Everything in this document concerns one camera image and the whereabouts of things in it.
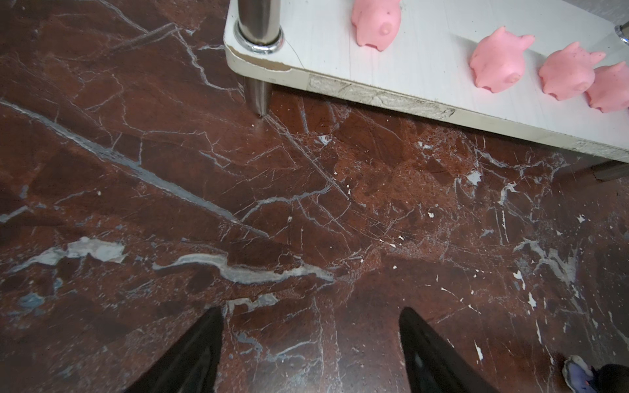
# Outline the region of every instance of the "pink pig toy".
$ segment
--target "pink pig toy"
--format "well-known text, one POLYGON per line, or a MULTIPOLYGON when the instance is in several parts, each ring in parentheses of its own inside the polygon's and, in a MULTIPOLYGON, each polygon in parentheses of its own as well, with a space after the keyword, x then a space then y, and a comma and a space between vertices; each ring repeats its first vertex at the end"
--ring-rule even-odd
POLYGON ((476 87, 499 93, 515 85, 524 75, 523 53, 534 41, 534 36, 518 37, 504 26, 483 38, 470 59, 476 87))
POLYGON ((586 91, 592 108, 607 113, 629 107, 629 66, 626 62, 598 67, 594 73, 594 84, 586 91))
POLYGON ((578 42, 551 53, 539 72, 542 90, 559 101, 583 93, 594 83, 594 64, 604 58, 604 52, 589 53, 578 42))
POLYGON ((402 12, 399 0, 355 0, 352 24, 356 26, 356 42, 385 50, 398 35, 402 12))

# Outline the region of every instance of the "shoe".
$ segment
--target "shoe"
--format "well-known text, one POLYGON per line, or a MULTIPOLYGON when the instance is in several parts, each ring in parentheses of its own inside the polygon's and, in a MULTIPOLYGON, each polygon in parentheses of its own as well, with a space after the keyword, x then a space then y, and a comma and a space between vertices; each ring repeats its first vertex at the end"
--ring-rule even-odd
POLYGON ((574 393, 596 393, 591 386, 594 372, 580 356, 570 356, 564 363, 562 374, 564 374, 566 384, 574 393))

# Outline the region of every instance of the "pig ear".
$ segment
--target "pig ear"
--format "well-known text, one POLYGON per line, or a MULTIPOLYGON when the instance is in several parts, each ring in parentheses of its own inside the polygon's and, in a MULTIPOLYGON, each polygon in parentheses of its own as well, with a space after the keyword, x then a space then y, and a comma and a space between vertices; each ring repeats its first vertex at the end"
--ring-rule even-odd
POLYGON ((574 50, 579 49, 579 45, 580 45, 579 42, 575 41, 575 42, 571 43, 570 45, 568 45, 567 47, 565 47, 564 50, 566 52, 572 52, 574 50))
POLYGON ((500 26, 499 28, 496 29, 496 31, 494 31, 493 33, 491 33, 490 37, 497 37, 499 35, 504 34, 504 32, 507 31, 507 27, 505 26, 500 26))
POLYGON ((533 45, 533 42, 535 42, 535 36, 534 35, 523 35, 523 36, 521 36, 520 37, 520 49, 527 50, 528 47, 533 45))
POLYGON ((625 66, 625 64, 626 62, 620 62, 618 64, 614 64, 610 67, 610 71, 612 72, 620 71, 625 66))
POLYGON ((605 58, 605 56, 607 56, 607 54, 605 52, 592 52, 592 53, 590 53, 590 60, 592 62, 592 65, 600 62, 602 59, 605 58))

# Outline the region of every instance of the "red marble floor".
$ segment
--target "red marble floor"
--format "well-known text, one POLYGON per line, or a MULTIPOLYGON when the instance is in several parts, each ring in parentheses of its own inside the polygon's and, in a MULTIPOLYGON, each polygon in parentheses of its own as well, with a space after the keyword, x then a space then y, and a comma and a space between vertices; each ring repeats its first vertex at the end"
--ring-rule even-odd
POLYGON ((403 306, 502 392, 629 364, 627 180, 287 89, 260 119, 226 5, 3 3, 4 391, 120 391, 210 306, 219 392, 408 392, 403 306))

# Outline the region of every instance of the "gray wall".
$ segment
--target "gray wall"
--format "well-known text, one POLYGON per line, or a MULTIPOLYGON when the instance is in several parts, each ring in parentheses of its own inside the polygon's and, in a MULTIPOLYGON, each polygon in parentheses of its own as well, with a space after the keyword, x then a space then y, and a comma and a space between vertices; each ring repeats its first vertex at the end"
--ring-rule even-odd
POLYGON ((622 25, 629 21, 629 0, 564 0, 587 12, 622 25))

